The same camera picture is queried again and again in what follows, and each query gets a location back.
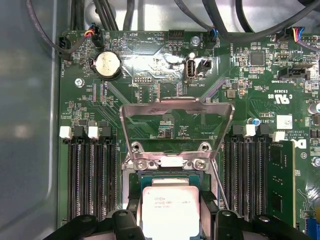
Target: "ram slot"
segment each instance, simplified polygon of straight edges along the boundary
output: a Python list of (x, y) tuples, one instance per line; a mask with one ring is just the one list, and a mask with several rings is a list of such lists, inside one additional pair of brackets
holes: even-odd
[(90, 214), (90, 191), (91, 191), (91, 179), (90, 179), (90, 145), (82, 144), (80, 155), (79, 155), (79, 178), (80, 178), (80, 202), (81, 202), (81, 210), (80, 214)]
[(255, 144), (255, 215), (262, 214), (262, 143), (260, 140)]
[(265, 214), (267, 212), (267, 159), (269, 159), (270, 149), (269, 142), (263, 138), (261, 140), (261, 213)]
[(106, 146), (106, 213), (116, 209), (116, 146), (114, 144), (108, 144)]
[(230, 191), (230, 142), (225, 142), (223, 151), (223, 191), (225, 193), (226, 201), (229, 207), (233, 209), (231, 204), (231, 191)]
[(249, 194), (249, 168), (250, 168), (250, 162), (249, 162), (249, 151), (250, 146), (247, 142), (247, 139), (243, 139), (242, 144), (242, 176), (243, 176), (243, 188), (242, 188), (242, 201), (243, 201), (243, 217), (244, 220), (249, 220), (249, 206), (250, 206), (250, 194)]
[(67, 220), (70, 221), (77, 216), (77, 145), (68, 144), (68, 199), (67, 199)]
[(235, 212), (238, 212), (238, 198), (237, 198), (237, 188), (238, 188), (238, 183), (237, 183), (237, 162), (238, 162), (238, 156), (237, 156), (237, 144), (234, 142), (231, 143), (231, 158), (230, 158), (230, 185), (231, 185), (231, 193), (230, 193), (230, 199), (232, 200), (232, 208), (234, 209)]
[(99, 221), (102, 221), (105, 199), (103, 145), (94, 143), (93, 146), (91, 146), (91, 151), (93, 151), (91, 152), (93, 158), (93, 213)]
[(255, 216), (256, 207), (256, 139), (249, 138), (248, 141), (248, 202), (249, 202), (249, 212), (248, 219), (252, 220)]
[(244, 217), (245, 213), (245, 202), (243, 201), (244, 196), (245, 196), (245, 187), (244, 187), (244, 176), (245, 176), (245, 171), (244, 169), (246, 168), (246, 166), (244, 165), (243, 162), (243, 146), (244, 143), (240, 142), (240, 140), (237, 140), (236, 143), (236, 147), (237, 147), (237, 151), (236, 151), (236, 157), (237, 157), (237, 202), (238, 202), (238, 213), (240, 214), (241, 217)]

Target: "green circuit board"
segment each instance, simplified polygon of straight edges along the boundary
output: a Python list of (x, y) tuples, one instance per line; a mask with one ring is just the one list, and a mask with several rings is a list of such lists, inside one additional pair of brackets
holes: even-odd
[[(70, 31), (66, 37), (74, 43), (83, 34)], [(191, 44), (194, 36), (200, 39), (198, 46)], [(318, 39), (315, 35), (302, 37), (303, 41), (314, 41), (313, 44)], [(305, 230), (305, 218), (313, 217), (320, 206), (320, 170), (312, 164), (313, 158), (320, 156), (320, 141), (310, 137), (310, 130), (318, 126), (308, 112), (310, 103), (319, 99), (318, 54), (302, 49), (293, 40), (277, 42), (275, 36), (248, 44), (217, 39), (212, 49), (207, 32), (184, 32), (180, 40), (170, 40), (168, 32), (105, 32), (103, 42), (105, 50), (119, 55), (121, 76), (104, 81), (91, 69), (89, 59), (99, 50), (89, 37), (72, 54), (72, 61), (61, 62), (59, 125), (83, 126), (85, 131), (88, 126), (100, 123), (112, 128), (116, 146), (113, 186), (116, 208), (122, 207), (121, 162), (127, 156), (120, 106), (147, 104), (164, 97), (197, 97), (206, 103), (233, 103), (232, 124), (244, 126), (250, 118), (259, 119), (269, 126), (271, 133), (284, 131), (286, 140), (294, 140), (295, 151), (290, 146), (284, 150), (289, 149), (287, 155), (294, 159), (286, 165), (289, 170), (273, 170), (280, 171), (279, 176), (285, 173), (281, 184), (284, 190), (279, 194), (289, 194), (289, 199), (282, 196), (279, 204), (283, 209), (289, 208), (291, 215), (285, 216), (284, 221), (294, 226), (299, 223), (301, 231)], [(187, 81), (185, 60), (190, 53), (195, 54), (196, 66), (206, 60), (210, 61), (210, 68), (206, 72), (197, 69), (196, 76)], [(279, 78), (278, 71), (302, 64), (309, 72), (308, 78)], [(75, 85), (79, 78), (84, 80), (82, 87)], [(128, 128), (131, 139), (139, 141), (145, 151), (179, 153), (195, 151), (202, 141), (213, 145), (220, 124), (217, 116), (173, 110), (163, 116), (133, 116)], [(58, 224), (61, 224), (67, 219), (68, 208), (68, 145), (61, 140), (59, 146)], [(224, 160), (221, 153), (217, 159), (219, 166)], [(272, 210), (269, 214), (279, 217), (283, 212), (277, 214)]]

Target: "motherboard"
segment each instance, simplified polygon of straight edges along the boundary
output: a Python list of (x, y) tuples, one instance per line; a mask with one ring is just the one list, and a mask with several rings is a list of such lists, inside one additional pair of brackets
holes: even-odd
[[(64, 41), (72, 45), (83, 35), (66, 32)], [(301, 39), (316, 45), (319, 36)], [(208, 32), (111, 31), (101, 42), (102, 49), (88, 37), (61, 62), (58, 226), (81, 214), (103, 220), (126, 207), (122, 105), (194, 97), (235, 108), (215, 159), (230, 209), (246, 220), (273, 215), (306, 231), (320, 206), (320, 55), (276, 35), (237, 44)], [(146, 152), (180, 153), (202, 142), (213, 146), (221, 123), (217, 115), (173, 109), (130, 116), (127, 128)], [(211, 189), (211, 177), (199, 181), (197, 174), (188, 173), (189, 180)], [(148, 181), (132, 173), (130, 191), (141, 193)], [(219, 195), (217, 201), (223, 208)]]

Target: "internal usb port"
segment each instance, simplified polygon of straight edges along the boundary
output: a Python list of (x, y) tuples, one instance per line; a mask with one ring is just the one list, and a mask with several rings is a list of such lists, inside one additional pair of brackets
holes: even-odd
[(186, 76), (188, 78), (194, 78), (196, 76), (196, 62), (194, 60), (186, 61)]

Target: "black cable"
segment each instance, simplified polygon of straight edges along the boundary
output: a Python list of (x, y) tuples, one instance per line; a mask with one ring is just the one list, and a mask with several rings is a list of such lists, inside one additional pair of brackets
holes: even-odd
[(70, 29), (76, 30), (76, 0), (71, 0)]
[(235, 12), (236, 16), (238, 17), (238, 20), (240, 22), (241, 27), (246, 33), (254, 33), (252, 28), (250, 27), (245, 13), (244, 13), (244, 6), (243, 6), (243, 0), (235, 0)]
[(110, 22), (108, 21), (107, 15), (106, 15), (105, 10), (101, 4), (101, 1), (100, 0), (93, 0), (93, 2), (94, 2), (96, 12), (99, 15), (99, 18), (101, 20), (101, 23), (102, 23), (104, 30), (110, 31), (111, 30)]
[(106, 13), (106, 17), (108, 18), (109, 22), (110, 22), (110, 27), (112, 31), (119, 31), (115, 16), (112, 12), (112, 9), (110, 7), (110, 4), (108, 2), (108, 0), (101, 0), (102, 2), (102, 6), (105, 10)]
[(84, 30), (84, 23), (85, 23), (84, 11), (85, 11), (84, 0), (76, 0), (76, 28), (79, 31)]
[(317, 54), (320, 53), (320, 48), (317, 48), (315, 46), (311, 46), (308, 43), (305, 43), (305, 42), (303, 42), (301, 40), (297, 41), (296, 43), (299, 44), (302, 47), (305, 47), (305, 48), (307, 48), (307, 49), (309, 49), (311, 51), (316, 52)]
[(135, 0), (126, 1), (126, 14), (123, 22), (123, 31), (130, 31), (132, 19), (134, 18)]
[(320, 0), (315, 0), (313, 3), (311, 3), (309, 6), (305, 7), (292, 17), (288, 18), (287, 20), (270, 27), (266, 30), (252, 33), (252, 34), (238, 34), (235, 36), (234, 34), (230, 34), (221, 18), (221, 15), (219, 13), (218, 6), (216, 4), (215, 0), (202, 0), (202, 3), (205, 7), (206, 12), (208, 13), (212, 23), (214, 24), (214, 27), (218, 30), (219, 34), (223, 39), (225, 39), (228, 42), (232, 43), (245, 43), (245, 42), (254, 42), (258, 39), (261, 39), (265, 36), (275, 34), (285, 28), (290, 27), (291, 25), (295, 24), (302, 18), (304, 18), (306, 15), (308, 15), (313, 9), (315, 9), (317, 6), (320, 5)]
[(187, 15), (189, 18), (191, 18), (194, 22), (196, 22), (198, 25), (200, 25), (201, 27), (203, 27), (204, 29), (211, 31), (212, 30), (212, 26), (209, 26), (207, 24), (205, 24), (202, 20), (200, 20), (199, 18), (197, 18), (190, 10), (189, 8), (185, 5), (185, 3), (183, 2), (183, 0), (174, 0), (175, 4), (180, 8), (180, 10)]
[(45, 31), (42, 29), (40, 22), (36, 16), (34, 7), (32, 5), (31, 0), (25, 0), (25, 5), (28, 11), (28, 15), (30, 17), (30, 19), (32, 20), (35, 29), (37, 30), (37, 32), (40, 34), (40, 36), (42, 37), (42, 39), (48, 44), (50, 45), (52, 48), (54, 48), (55, 50), (57, 50), (58, 52), (62, 53), (62, 54), (71, 54), (73, 52), (75, 52), (76, 50), (78, 50), (80, 48), (80, 46), (85, 42), (86, 37), (82, 36), (75, 44), (72, 48), (70, 49), (63, 49), (61, 47), (59, 47), (58, 45), (54, 44), (50, 38), (47, 36), (47, 34), (45, 33)]

